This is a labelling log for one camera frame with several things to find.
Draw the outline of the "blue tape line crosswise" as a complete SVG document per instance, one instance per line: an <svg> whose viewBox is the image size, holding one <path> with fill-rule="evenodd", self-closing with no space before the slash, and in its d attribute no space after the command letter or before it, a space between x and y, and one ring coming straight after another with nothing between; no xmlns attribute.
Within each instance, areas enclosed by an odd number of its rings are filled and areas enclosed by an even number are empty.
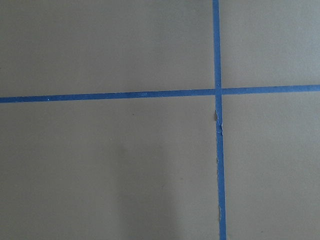
<svg viewBox="0 0 320 240"><path fill-rule="evenodd" d="M217 96L217 95L222 96L222 95L318 92L319 90L320 90L320 86L318 84L312 84L312 85L288 85L288 86L233 87L233 88L215 88L215 89L208 88L208 89L183 89L183 90L161 90L161 91L10 96L10 97L1 97L0 102L2 104L9 104L9 103L112 100L112 99L199 97L199 96Z"/></svg>

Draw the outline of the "blue tape line lengthwise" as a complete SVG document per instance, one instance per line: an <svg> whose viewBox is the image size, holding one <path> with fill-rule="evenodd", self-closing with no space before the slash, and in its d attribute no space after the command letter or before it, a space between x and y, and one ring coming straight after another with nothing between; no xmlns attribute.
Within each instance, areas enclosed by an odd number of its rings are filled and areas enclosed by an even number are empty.
<svg viewBox="0 0 320 240"><path fill-rule="evenodd" d="M212 1L219 238L227 239L219 1Z"/></svg>

